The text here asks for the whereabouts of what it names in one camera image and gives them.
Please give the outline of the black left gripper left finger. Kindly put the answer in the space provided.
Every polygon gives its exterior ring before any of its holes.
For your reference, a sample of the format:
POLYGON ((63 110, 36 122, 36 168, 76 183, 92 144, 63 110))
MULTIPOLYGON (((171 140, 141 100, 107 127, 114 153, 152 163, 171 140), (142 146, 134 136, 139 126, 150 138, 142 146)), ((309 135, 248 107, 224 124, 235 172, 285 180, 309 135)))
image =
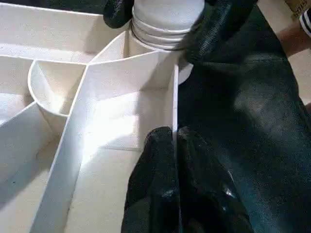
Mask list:
POLYGON ((169 127, 148 133, 128 180, 123 233, 178 232, 178 177, 169 127))

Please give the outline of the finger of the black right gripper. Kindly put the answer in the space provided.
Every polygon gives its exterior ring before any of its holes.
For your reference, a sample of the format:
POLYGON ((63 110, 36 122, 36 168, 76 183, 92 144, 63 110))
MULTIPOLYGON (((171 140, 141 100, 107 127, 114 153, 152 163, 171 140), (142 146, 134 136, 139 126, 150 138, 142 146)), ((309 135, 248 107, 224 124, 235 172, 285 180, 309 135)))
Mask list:
POLYGON ((105 0, 103 19, 113 29, 121 28, 132 18, 134 0, 105 0))
POLYGON ((186 36, 184 56, 191 63, 206 62, 246 22, 256 0, 207 0, 197 27, 186 36))

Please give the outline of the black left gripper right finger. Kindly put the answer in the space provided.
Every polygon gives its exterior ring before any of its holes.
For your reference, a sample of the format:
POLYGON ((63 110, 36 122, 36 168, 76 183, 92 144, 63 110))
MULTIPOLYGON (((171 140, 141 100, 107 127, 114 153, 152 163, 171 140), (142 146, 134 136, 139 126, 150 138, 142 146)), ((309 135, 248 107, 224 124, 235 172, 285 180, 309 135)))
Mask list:
POLYGON ((213 146, 188 127, 177 133, 181 214, 186 233, 251 233, 247 210, 213 146))

